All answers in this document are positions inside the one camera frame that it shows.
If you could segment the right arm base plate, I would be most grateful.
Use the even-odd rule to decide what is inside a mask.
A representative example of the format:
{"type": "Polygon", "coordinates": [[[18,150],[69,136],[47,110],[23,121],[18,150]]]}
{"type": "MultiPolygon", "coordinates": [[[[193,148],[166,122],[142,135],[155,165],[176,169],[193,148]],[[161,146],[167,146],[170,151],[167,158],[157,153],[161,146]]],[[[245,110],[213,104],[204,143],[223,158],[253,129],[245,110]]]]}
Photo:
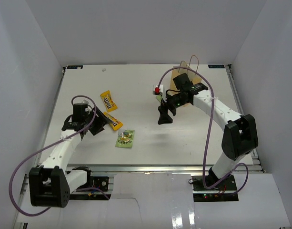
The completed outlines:
{"type": "Polygon", "coordinates": [[[194,202],[237,202],[239,201],[236,182],[233,175],[222,181],[212,189],[206,189],[202,183],[202,176],[192,176],[188,180],[192,185],[194,202]]]}

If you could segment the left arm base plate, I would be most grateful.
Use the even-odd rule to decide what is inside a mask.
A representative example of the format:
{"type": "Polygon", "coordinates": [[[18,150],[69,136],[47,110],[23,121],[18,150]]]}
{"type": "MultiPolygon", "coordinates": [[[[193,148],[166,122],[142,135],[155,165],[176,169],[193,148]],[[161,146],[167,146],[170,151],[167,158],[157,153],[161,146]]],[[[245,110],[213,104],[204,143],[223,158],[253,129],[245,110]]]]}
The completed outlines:
{"type": "Polygon", "coordinates": [[[109,177],[94,177],[90,176],[90,180],[80,186],[78,191],[70,195],[70,200],[104,200],[110,199],[109,192],[109,177]]]}

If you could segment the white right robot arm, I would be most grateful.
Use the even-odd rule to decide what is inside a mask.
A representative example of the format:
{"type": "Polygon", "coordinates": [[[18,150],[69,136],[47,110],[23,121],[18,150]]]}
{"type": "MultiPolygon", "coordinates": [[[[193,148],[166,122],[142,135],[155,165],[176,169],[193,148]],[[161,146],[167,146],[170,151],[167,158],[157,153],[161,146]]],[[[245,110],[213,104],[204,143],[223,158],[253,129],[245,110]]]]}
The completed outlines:
{"type": "Polygon", "coordinates": [[[158,111],[158,124],[171,124],[172,115],[177,108],[186,104],[202,110],[210,118],[205,149],[208,149],[212,123],[215,122],[223,131],[222,154],[209,169],[208,175],[202,176],[205,189],[220,190],[226,184],[226,178],[242,164],[241,160],[258,146],[256,122],[250,114],[240,114],[214,97],[213,90],[202,83],[194,84],[183,73],[173,79],[176,88],[165,90],[162,84],[153,88],[153,94],[161,96],[158,111]]]}

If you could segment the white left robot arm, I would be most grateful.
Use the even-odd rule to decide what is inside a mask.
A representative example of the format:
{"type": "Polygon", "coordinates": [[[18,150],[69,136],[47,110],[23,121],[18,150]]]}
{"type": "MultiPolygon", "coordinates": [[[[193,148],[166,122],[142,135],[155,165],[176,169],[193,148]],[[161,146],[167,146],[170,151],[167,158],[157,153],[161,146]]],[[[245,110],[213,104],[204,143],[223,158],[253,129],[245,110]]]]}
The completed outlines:
{"type": "Polygon", "coordinates": [[[87,103],[73,105],[73,113],[62,126],[60,143],[54,146],[48,158],[29,172],[30,202],[35,207],[67,206],[70,195],[77,189],[90,190],[94,178],[88,167],[66,168],[77,146],[87,133],[96,135],[111,120],[97,107],[87,103]]]}

